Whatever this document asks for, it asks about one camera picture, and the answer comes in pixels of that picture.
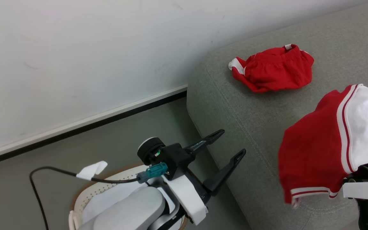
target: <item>gray ottoman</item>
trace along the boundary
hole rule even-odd
[[[299,90],[257,94],[232,78],[228,63],[295,43],[310,53],[313,81]],[[307,196],[298,209],[283,202],[277,154],[286,128],[312,112],[331,90],[368,86],[368,2],[239,42],[210,54],[190,78],[188,112],[201,136],[226,133],[210,153],[223,167],[237,150],[247,155],[228,180],[254,230],[340,229],[356,219],[355,201]]]

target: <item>red garment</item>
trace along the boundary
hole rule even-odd
[[[368,163],[368,88],[326,94],[314,112],[285,131],[279,150],[285,202],[307,195],[337,196],[343,178]]]
[[[297,45],[272,48],[247,61],[236,57],[228,67],[233,77],[256,93],[298,89],[311,82],[314,59]]]

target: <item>red stripe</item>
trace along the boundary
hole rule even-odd
[[[296,192],[296,193],[292,194],[292,196],[306,194],[306,193],[313,193],[313,192],[327,192],[327,193],[329,193],[329,191],[327,191],[327,190],[318,190],[318,191]]]
[[[352,92],[352,95],[350,95],[349,99],[347,99],[346,103],[343,106],[343,110],[341,112],[342,120],[343,120],[343,124],[344,124],[344,129],[346,130],[346,138],[347,138],[346,160],[347,160],[347,164],[349,166],[350,172],[353,172],[353,169],[352,169],[352,165],[350,164],[350,159],[349,159],[350,139],[349,139],[349,130],[347,130],[346,119],[344,118],[344,110],[346,108],[347,103],[349,102],[350,98],[352,98],[352,96],[355,93],[355,91],[356,91],[356,89],[357,89],[358,86],[359,85],[356,85],[355,89]]]

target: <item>white wall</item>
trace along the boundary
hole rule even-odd
[[[208,51],[361,1],[0,0],[0,147],[186,84]]]

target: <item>teal connector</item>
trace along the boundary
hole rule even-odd
[[[137,177],[139,178],[138,182],[144,183],[148,181],[150,178],[159,177],[164,175],[168,171],[167,164],[164,162],[161,162],[157,165],[153,165],[150,168],[146,169],[145,172],[140,172],[137,174]]]

